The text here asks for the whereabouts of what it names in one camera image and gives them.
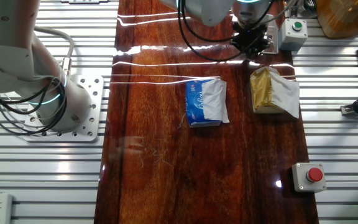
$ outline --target wooden table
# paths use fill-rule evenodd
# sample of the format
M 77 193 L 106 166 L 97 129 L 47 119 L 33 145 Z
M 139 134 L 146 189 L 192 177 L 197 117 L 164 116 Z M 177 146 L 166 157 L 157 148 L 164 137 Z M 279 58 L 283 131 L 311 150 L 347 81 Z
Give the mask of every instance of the wooden table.
M 229 16 L 214 28 L 189 23 L 204 37 L 232 34 Z M 186 33 L 209 57 L 238 52 Z M 290 175 L 308 162 L 302 119 L 252 112 L 250 74 L 271 66 L 294 79 L 290 52 L 206 61 L 158 0 L 120 0 L 116 48 L 95 223 L 318 223 L 314 194 L 296 194 Z M 214 76 L 227 82 L 230 123 L 189 128 L 185 118 L 178 128 L 184 81 Z

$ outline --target red button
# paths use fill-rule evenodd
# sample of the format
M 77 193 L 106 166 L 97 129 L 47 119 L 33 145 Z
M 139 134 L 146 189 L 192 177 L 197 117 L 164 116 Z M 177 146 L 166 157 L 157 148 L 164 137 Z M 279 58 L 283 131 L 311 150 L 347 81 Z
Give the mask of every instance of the red button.
M 309 179 L 318 182 L 323 178 L 323 172 L 319 168 L 311 168 L 309 170 Z

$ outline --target yellow tissue pack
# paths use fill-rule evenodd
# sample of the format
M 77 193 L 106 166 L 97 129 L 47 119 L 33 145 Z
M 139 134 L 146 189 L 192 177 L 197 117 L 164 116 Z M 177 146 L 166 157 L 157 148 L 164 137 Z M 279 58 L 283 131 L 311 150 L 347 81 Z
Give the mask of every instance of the yellow tissue pack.
M 284 110 L 272 103 L 272 77 L 274 68 L 264 67 L 252 73 L 250 87 L 254 113 L 283 113 Z

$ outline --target red emergency stop button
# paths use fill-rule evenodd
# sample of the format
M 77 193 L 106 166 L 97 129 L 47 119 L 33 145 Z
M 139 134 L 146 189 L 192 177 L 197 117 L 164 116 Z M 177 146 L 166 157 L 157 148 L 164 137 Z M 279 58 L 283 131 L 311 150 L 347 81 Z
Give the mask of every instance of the red emergency stop button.
M 323 178 L 323 172 L 319 168 L 311 168 L 306 177 L 312 182 L 319 182 Z

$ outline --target orange container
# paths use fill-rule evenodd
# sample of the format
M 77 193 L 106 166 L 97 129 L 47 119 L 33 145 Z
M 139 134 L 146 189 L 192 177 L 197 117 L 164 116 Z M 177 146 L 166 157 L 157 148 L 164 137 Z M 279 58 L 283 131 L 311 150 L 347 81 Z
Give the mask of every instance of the orange container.
M 330 38 L 358 35 L 358 0 L 318 0 L 317 17 Z

